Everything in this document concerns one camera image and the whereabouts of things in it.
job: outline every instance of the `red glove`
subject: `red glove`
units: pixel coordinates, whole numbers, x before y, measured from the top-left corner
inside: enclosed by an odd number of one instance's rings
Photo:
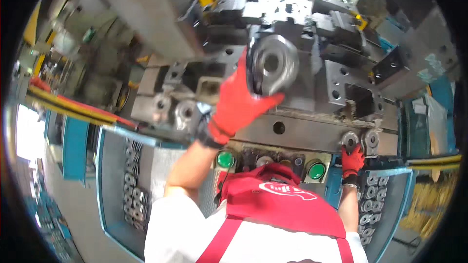
[[[341,159],[343,178],[348,178],[349,175],[357,175],[358,171],[364,166],[364,154],[362,153],[361,145],[358,143],[352,153],[348,155],[346,147],[341,148]]]
[[[221,85],[216,112],[208,123],[209,132],[219,144],[226,144],[237,130],[249,125],[284,99],[282,93],[265,97],[250,95],[246,80],[246,55],[247,49],[244,49],[237,70]]]

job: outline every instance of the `red apron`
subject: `red apron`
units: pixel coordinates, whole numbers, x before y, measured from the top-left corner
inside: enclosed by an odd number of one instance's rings
[[[220,175],[218,181],[222,181],[224,175]],[[228,174],[220,199],[227,199],[227,218],[196,263],[219,262],[244,218],[336,238],[341,261],[353,263],[338,213],[321,197],[301,190],[300,182],[289,167],[279,163],[247,173]]]

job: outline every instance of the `forged metal part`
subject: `forged metal part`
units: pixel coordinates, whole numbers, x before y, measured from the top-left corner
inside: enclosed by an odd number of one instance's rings
[[[377,195],[377,187],[376,186],[369,186],[364,194],[365,199],[372,199]]]
[[[379,187],[386,186],[387,183],[389,182],[389,176],[386,177],[380,177],[379,179]]]
[[[133,209],[132,215],[133,215],[133,219],[137,221],[144,221],[145,219],[145,216],[143,215],[143,213],[138,209]]]
[[[377,150],[380,142],[379,133],[375,129],[369,129],[362,136],[362,145],[365,156],[378,156]]]
[[[125,182],[130,184],[130,185],[135,185],[137,180],[132,174],[126,173],[125,174]]]
[[[368,186],[375,186],[379,182],[378,177],[367,177],[367,185]]]
[[[132,206],[134,209],[140,209],[143,205],[138,199],[133,199]]]
[[[376,222],[380,220],[381,217],[382,217],[382,213],[373,214],[371,219],[369,220],[369,224],[371,225],[375,224]]]
[[[362,235],[366,227],[364,225],[358,225],[358,235]]]
[[[146,205],[148,202],[148,194],[142,192],[140,193],[138,199],[143,203],[143,205]]]
[[[125,150],[125,155],[127,156],[127,158],[131,158],[132,155],[133,155],[132,149],[131,149],[131,148],[127,148],[127,149]]]
[[[138,168],[138,165],[140,163],[140,153],[136,153],[134,156],[133,156],[133,163],[135,164],[135,166]]]
[[[129,193],[125,193],[124,195],[125,204],[132,206],[132,201],[133,201],[132,196]]]
[[[363,237],[369,237],[372,236],[375,232],[375,228],[368,227],[362,232]]]
[[[163,93],[156,94],[153,99],[153,121],[156,123],[166,123],[169,121],[169,111],[172,100]]]
[[[140,198],[140,194],[141,194],[141,190],[139,188],[133,188],[133,191],[132,191],[132,197],[134,199],[139,199]]]
[[[264,155],[258,158],[257,162],[255,163],[255,166],[258,168],[268,163],[273,163],[273,159],[267,155]]]
[[[359,137],[353,131],[348,131],[341,138],[341,145],[346,147],[346,152],[350,154],[359,143]]]
[[[372,210],[372,206],[373,206],[373,203],[372,203],[372,200],[368,199],[368,200],[364,200],[362,203],[361,203],[361,212],[369,212]]]
[[[382,201],[374,201],[373,202],[373,204],[372,204],[372,212],[373,213],[381,212],[382,208],[383,208],[383,202]]]
[[[385,199],[385,196],[387,195],[387,188],[386,187],[382,187],[382,188],[379,188],[379,191],[377,192],[377,200],[378,201],[383,201]]]
[[[144,225],[143,223],[139,222],[139,221],[134,221],[133,222],[133,226],[137,229],[137,230],[140,230],[142,232],[145,232],[146,231],[146,225]]]
[[[142,143],[139,143],[137,141],[132,141],[132,150],[133,151],[139,152],[142,147],[143,147]]]
[[[365,225],[369,221],[371,221],[372,214],[361,214],[359,218],[359,224],[360,225]]]
[[[299,73],[299,56],[290,41],[280,35],[270,35],[260,40],[252,65],[262,95],[271,96],[294,82]]]
[[[125,215],[125,221],[128,223],[128,224],[131,224],[133,225],[133,218],[130,214],[126,214]]]
[[[187,130],[196,109],[196,102],[184,100],[177,104],[174,110],[175,129],[179,131]]]
[[[132,193],[133,187],[130,184],[124,184],[124,193]]]
[[[133,209],[124,203],[124,212],[130,215],[133,215]]]
[[[138,165],[136,163],[132,162],[132,161],[130,163],[126,164],[126,170],[127,170],[127,172],[130,172],[133,175],[138,175],[139,174]]]
[[[372,236],[368,236],[368,237],[362,237],[361,238],[361,245],[362,246],[365,246],[367,244],[369,244],[372,240]]]

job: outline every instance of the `worker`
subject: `worker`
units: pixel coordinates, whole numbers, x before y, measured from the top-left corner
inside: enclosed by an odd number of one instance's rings
[[[301,190],[301,179],[291,168],[274,163],[227,175],[218,185],[218,209],[203,216],[198,190],[219,149],[284,98],[282,93],[252,96],[245,59],[244,51],[237,71],[221,85],[206,130],[172,166],[164,197],[152,205],[145,262],[367,262],[357,233],[357,174],[364,164],[360,146],[350,155],[342,149],[338,211]]]

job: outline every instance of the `bolt hole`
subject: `bolt hole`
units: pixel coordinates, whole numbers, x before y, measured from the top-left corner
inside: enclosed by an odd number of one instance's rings
[[[340,98],[340,93],[337,92],[337,91],[332,91],[332,92],[331,92],[331,95],[332,95],[332,97],[335,98],[335,100],[337,100],[337,99]]]
[[[344,67],[340,68],[340,72],[343,75],[348,75],[349,74],[348,70],[346,70]]]
[[[273,124],[273,132],[276,134],[283,134],[286,130],[286,127],[284,126],[283,122],[275,122]]]
[[[278,69],[278,57],[273,54],[266,56],[265,63],[263,65],[267,72],[275,72]]]
[[[193,114],[193,112],[192,112],[192,109],[190,109],[190,108],[186,109],[185,112],[184,112],[184,115],[187,118],[192,117],[192,114]]]

